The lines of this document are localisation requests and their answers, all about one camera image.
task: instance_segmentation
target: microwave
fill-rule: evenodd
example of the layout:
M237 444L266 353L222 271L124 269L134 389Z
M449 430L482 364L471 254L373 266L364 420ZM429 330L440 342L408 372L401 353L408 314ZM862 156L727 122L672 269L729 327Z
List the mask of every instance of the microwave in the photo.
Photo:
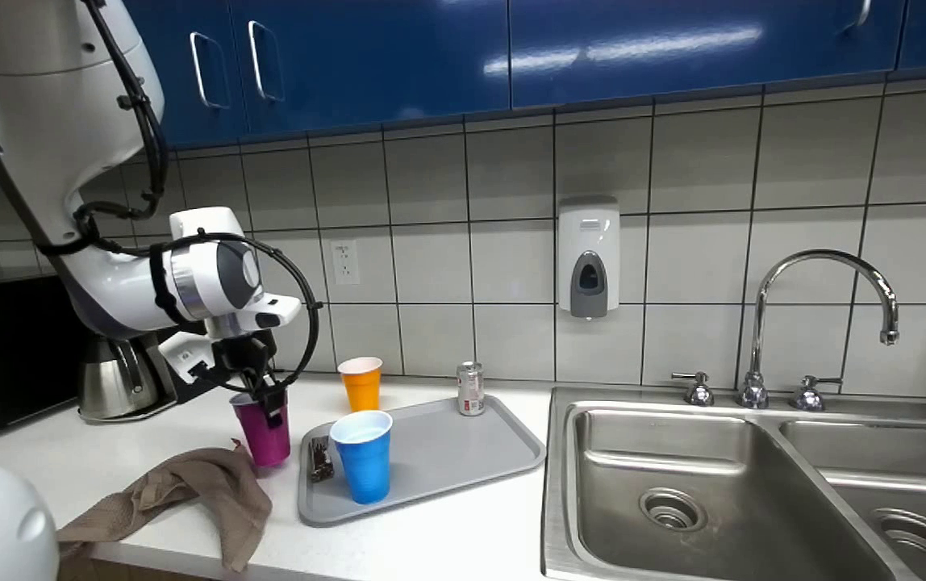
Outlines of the microwave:
M58 279L0 285L0 434L72 406L90 331Z

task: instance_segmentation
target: gray dish tray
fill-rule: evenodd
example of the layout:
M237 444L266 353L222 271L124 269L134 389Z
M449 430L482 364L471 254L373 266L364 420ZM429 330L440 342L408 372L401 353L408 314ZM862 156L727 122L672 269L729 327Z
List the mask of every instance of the gray dish tray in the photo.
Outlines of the gray dish tray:
M329 435L331 423L303 435L303 468L297 487L297 511L303 523L336 525L368 514L513 478L537 468L546 454L542 441L495 397L482 397L479 417L461 417L453 397L389 414L389 493L377 504L354 504L347 497L337 462L331 462L331 478L309 478L306 449L312 438Z

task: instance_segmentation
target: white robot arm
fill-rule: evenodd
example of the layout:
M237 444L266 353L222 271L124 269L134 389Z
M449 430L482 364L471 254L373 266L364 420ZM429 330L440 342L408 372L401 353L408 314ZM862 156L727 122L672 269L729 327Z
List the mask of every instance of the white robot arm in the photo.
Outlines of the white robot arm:
M158 74L122 0L0 0L0 182L83 327L119 342L180 330L160 354L197 394L231 372L264 388L269 348L258 339L287 327L301 301L262 292L255 245L236 214L173 214L169 245L124 253L97 237L90 214L98 208L81 198L86 182L144 148L148 208L119 214L153 211L163 184L160 110ZM269 420L283 394L255 397ZM35 493L0 470L0 497L0 581L55 578L52 523Z

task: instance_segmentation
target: kettle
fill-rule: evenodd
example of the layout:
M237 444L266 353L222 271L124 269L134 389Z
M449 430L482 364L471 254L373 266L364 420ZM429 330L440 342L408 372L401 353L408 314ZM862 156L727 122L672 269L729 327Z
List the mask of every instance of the kettle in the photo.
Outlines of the kettle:
M93 339L81 364L81 420L127 423L153 417L163 405L153 360L153 339Z

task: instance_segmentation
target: soap dispenser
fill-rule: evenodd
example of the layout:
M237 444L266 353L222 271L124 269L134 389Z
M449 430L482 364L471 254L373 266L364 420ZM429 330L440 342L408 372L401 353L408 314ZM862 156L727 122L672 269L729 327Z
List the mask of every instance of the soap dispenser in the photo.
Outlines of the soap dispenser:
M619 208L557 208L557 306L580 320L619 310Z

